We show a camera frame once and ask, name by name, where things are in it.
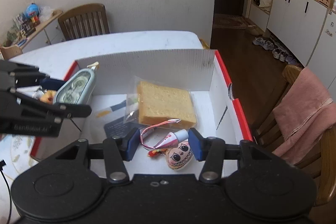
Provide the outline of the red orange fish charm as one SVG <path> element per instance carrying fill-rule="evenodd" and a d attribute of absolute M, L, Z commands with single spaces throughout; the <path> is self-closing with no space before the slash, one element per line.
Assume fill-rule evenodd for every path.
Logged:
<path fill-rule="evenodd" d="M 168 149 L 154 149 L 147 153 L 148 157 L 156 157 L 158 155 L 166 155 Z"/>

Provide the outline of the blue white tissue pack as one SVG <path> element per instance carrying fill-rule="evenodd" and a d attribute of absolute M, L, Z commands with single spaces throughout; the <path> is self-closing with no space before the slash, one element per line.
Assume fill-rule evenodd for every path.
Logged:
<path fill-rule="evenodd" d="M 119 104 L 99 110 L 93 115 L 91 127 L 105 135 L 107 138 L 125 137 L 133 128 L 143 128 L 134 121 L 124 121 L 126 113 L 126 100 Z"/>

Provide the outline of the pink towel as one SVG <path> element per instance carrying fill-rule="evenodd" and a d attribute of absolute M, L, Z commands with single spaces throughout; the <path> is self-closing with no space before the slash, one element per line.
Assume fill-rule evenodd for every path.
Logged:
<path fill-rule="evenodd" d="M 290 164 L 300 162 L 335 125 L 335 103 L 319 78 L 307 67 L 273 109 L 284 143 L 273 153 Z"/>

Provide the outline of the wooden chair with towel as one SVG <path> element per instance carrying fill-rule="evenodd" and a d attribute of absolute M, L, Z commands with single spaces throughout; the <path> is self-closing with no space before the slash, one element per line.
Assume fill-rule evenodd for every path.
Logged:
<path fill-rule="evenodd" d="M 318 181 L 315 206 L 335 197 L 335 101 L 309 68 L 284 68 L 250 129 L 257 144 Z"/>

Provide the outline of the wooden side cabinet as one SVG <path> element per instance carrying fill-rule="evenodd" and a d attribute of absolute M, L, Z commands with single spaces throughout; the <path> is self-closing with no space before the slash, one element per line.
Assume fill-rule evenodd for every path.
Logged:
<path fill-rule="evenodd" d="M 1 59 L 9 60 L 15 56 L 37 50 L 42 47 L 65 42 L 65 37 L 58 23 L 62 10 L 54 10 L 52 16 L 35 27 L 35 32 L 16 44 L 1 47 Z"/>

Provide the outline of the row of shoes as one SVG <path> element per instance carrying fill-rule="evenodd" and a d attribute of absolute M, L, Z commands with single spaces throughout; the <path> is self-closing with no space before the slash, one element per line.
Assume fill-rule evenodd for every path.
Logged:
<path fill-rule="evenodd" d="M 261 46 L 266 51 L 271 51 L 273 58 L 289 65 L 298 65 L 298 61 L 285 49 L 275 44 L 271 40 L 264 40 L 262 37 L 256 37 L 252 41 L 255 46 Z"/>

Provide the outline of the white lower cabinets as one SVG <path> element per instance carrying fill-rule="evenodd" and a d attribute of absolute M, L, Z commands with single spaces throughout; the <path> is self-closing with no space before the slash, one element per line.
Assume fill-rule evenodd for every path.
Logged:
<path fill-rule="evenodd" d="M 251 5 L 249 19 L 264 32 L 269 31 L 308 65 L 321 36 L 327 8 L 316 0 L 272 0 L 270 11 Z"/>

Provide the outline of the bunny doll keychain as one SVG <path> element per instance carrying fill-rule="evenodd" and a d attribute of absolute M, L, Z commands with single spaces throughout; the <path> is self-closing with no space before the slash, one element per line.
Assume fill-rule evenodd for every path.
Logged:
<path fill-rule="evenodd" d="M 165 152 L 168 167 L 172 170 L 181 170 L 192 160 L 194 154 L 189 142 L 179 143 L 176 148 L 170 148 Z"/>

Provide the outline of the red white cardboard box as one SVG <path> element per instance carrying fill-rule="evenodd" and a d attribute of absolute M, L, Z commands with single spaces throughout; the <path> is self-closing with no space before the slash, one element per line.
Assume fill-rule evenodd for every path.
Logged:
<path fill-rule="evenodd" d="M 65 121 L 57 138 L 35 139 L 31 157 L 41 161 L 73 141 L 100 143 L 124 126 L 146 130 L 131 161 L 135 174 L 200 174 L 202 163 L 192 158 L 172 169 L 173 157 L 149 156 L 149 151 L 175 131 L 195 128 L 204 138 L 227 143 L 251 140 L 239 100 L 232 96 L 232 81 L 214 50 L 157 50 L 114 53 L 76 59 L 67 73 L 72 77 L 90 65 L 96 84 L 89 97 L 88 118 Z"/>

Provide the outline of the bagged bread slice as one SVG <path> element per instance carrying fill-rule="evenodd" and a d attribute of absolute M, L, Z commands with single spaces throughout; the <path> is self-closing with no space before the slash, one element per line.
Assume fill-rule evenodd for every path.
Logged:
<path fill-rule="evenodd" d="M 181 121 L 166 127 L 189 129 L 197 125 L 191 93 L 134 76 L 127 89 L 124 121 L 151 126 L 169 119 Z"/>

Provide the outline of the dark wooden chair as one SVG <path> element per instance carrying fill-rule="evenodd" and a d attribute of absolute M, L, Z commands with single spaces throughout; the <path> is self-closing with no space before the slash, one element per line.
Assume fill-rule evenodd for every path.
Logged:
<path fill-rule="evenodd" d="M 89 3 L 70 9 L 58 18 L 66 41 L 109 34 L 105 6 Z"/>

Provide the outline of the blue globe toy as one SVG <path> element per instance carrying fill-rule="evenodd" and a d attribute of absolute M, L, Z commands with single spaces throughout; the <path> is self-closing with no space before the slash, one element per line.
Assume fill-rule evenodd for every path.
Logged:
<path fill-rule="evenodd" d="M 32 18 L 33 16 L 39 16 L 40 10 L 36 3 L 31 3 L 27 6 L 25 15 L 27 18 Z"/>

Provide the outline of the pink white tube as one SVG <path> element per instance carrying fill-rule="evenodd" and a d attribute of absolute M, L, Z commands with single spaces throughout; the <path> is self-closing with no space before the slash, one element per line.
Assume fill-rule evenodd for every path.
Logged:
<path fill-rule="evenodd" d="M 149 127 L 144 128 L 140 131 L 140 142 L 142 146 L 148 151 L 153 150 L 162 150 L 162 149 L 171 149 L 177 148 L 179 143 L 187 140 L 189 138 L 189 133 L 185 129 L 181 129 L 176 132 L 169 132 L 163 139 L 161 139 L 156 145 L 150 146 L 144 143 L 144 139 L 157 127 L 161 127 L 167 124 L 179 123 L 181 119 L 169 119 L 164 122 L 151 125 Z"/>

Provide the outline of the white tote bag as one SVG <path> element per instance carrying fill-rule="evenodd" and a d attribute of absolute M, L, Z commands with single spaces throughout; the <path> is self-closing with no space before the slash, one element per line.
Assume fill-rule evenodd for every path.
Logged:
<path fill-rule="evenodd" d="M 267 8 L 272 6 L 272 0 L 260 0 L 259 7 L 261 8 Z"/>

